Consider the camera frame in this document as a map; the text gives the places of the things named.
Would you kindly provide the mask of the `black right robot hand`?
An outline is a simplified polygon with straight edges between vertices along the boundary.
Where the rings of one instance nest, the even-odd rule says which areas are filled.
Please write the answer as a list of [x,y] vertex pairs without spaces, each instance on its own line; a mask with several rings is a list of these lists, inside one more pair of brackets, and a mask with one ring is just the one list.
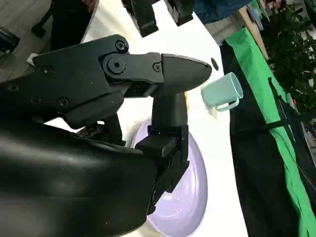
[[200,60],[130,54],[120,35],[35,58],[0,85],[0,234],[113,237],[145,223],[189,167],[185,92]]

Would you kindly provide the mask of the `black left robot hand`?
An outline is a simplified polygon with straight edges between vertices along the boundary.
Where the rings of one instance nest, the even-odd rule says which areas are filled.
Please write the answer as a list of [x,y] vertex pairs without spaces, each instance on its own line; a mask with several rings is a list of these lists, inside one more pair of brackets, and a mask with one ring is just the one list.
[[[153,4],[156,0],[123,0],[123,7],[130,15],[142,37],[158,30]],[[194,0],[165,0],[168,12],[177,26],[193,19]]]

